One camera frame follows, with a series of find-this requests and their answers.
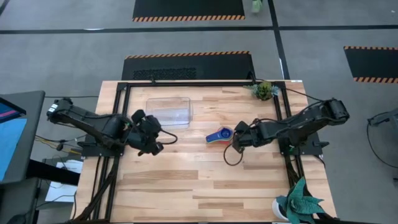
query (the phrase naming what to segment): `black metal frame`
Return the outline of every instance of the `black metal frame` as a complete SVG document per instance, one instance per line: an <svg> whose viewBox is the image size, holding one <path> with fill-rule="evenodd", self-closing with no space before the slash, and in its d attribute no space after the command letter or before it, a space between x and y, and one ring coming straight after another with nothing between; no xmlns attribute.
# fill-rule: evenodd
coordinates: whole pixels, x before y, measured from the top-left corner
<svg viewBox="0 0 398 224"><path fill-rule="evenodd" d="M244 86L244 85L252 85L254 83L260 83L261 81L256 81L255 76L252 76L252 80L247 80L247 81L238 81L238 82L201 82L200 80L197 82L174 82L174 81L148 81L148 82L143 82L143 83L128 83L128 82L121 82L118 83L118 87L116 89L116 96L114 100L114 105L113 105L113 113L118 112L119 108L119 102L120 102L120 96L121 92L125 90L126 94L124 95L124 102L123 102L123 110L122 114L124 116L127 115L127 109L129 107L129 99L130 99L130 92L131 88L133 87L153 87L153 86ZM281 86L285 85L284 82L273 82L273 85ZM282 89L282 97L284 99L284 104L285 104L285 109L286 109L286 114L287 116L291 116L291 111L290 111L290 106L289 106L289 100L287 96L286 89ZM277 118L282 119L282 112L280 110L280 104L279 104L279 99L278 96L274 97L274 104L275 104L275 110L277 113ZM289 151L289 144L286 142L279 142L279 147L281 152L288 152ZM301 157L300 154L295 156L297 160L297 168L298 168L298 176L302 177L304 176L304 171L302 167L302 162L301 162ZM115 156L114 157L114 165L116 163L116 167L119 167L119 161L120 161L120 156ZM285 161L286 161L286 166L290 163L290 156L289 153L285 154ZM99 186L101 186L104 183L104 180L106 178L106 174L108 171L108 164L109 164L109 157L104 157L102 169L101 169L101 175L99 178ZM106 204L106 210L105 210L105 220L110 220L111 219L111 212L112 212L112 207L113 207L113 198L114 198L114 191L116 188L116 180L117 180L117 171L118 169L115 170L116 172L116 177L112 181L112 183L109 186L109 194L108 194L108 201ZM289 185L292 187L294 186L294 182L289 179ZM101 206L101 201L96 205L93 213L93 220L98 220L99 214L100 214L100 206Z"/></svg>

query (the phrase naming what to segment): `black stand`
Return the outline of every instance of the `black stand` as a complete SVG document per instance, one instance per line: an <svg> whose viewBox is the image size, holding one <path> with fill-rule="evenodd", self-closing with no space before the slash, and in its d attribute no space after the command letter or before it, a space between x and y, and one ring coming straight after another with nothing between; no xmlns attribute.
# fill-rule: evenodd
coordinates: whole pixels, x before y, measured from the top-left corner
<svg viewBox="0 0 398 224"><path fill-rule="evenodd" d="M31 177L77 186L80 174L31 159L26 172L26 178Z"/></svg>

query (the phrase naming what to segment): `gray floor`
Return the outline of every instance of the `gray floor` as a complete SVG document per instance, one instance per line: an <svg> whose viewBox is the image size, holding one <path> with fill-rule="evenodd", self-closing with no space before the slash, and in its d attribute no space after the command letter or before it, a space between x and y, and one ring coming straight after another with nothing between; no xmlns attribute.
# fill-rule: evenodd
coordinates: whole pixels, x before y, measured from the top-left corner
<svg viewBox="0 0 398 224"><path fill-rule="evenodd" d="M280 26L346 26L398 24L396 0L274 0ZM266 6L257 16L244 0L245 21L131 22L130 0L11 0L0 17L0 30L92 29L123 27L269 26ZM342 126L319 132L326 171L338 216L342 220L396 223L398 175L379 162L366 139L366 119L398 107L391 84L356 83L345 59L345 45L398 47L398 30L282 31L291 79L303 80L308 94L343 100L351 114ZM123 59L131 54L167 54L250 50L259 78L281 79L272 31L171 32L136 34L0 35L0 93L45 90L47 95L97 95L103 80L119 80ZM44 111L51 104L47 99ZM94 110L96 99L75 99ZM74 138L81 132L54 126L41 117L37 132L47 138ZM386 124L371 130L377 153L398 165L398 140ZM56 154L35 144L32 158ZM40 213L39 223L64 221L71 207Z"/></svg>

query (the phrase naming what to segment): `clear plastic container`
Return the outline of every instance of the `clear plastic container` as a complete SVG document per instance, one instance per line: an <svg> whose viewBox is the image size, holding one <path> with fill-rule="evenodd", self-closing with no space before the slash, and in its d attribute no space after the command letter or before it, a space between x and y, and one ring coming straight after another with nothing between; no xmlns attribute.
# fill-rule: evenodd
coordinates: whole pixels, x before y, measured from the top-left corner
<svg viewBox="0 0 398 224"><path fill-rule="evenodd" d="M154 115L165 129L188 128L193 114L191 99L151 98L147 100L146 114Z"/></svg>

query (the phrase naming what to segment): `white paper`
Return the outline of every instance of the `white paper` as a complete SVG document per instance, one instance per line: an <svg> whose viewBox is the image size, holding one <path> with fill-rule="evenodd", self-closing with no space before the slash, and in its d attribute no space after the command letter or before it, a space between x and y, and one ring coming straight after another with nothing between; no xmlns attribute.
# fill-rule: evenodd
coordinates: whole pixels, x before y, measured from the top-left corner
<svg viewBox="0 0 398 224"><path fill-rule="evenodd" d="M83 162L68 160L66 161L65 166L68 170L80 174L81 169L83 168ZM57 162L57 167L62 168L63 163ZM62 195L74 195L77 190L77 186L61 184L58 182L51 182L50 186L51 187L49 188L49 191L47 192L47 196L45 198L46 202L51 202ZM56 199L55 202L73 202L73 197L60 197Z"/></svg>

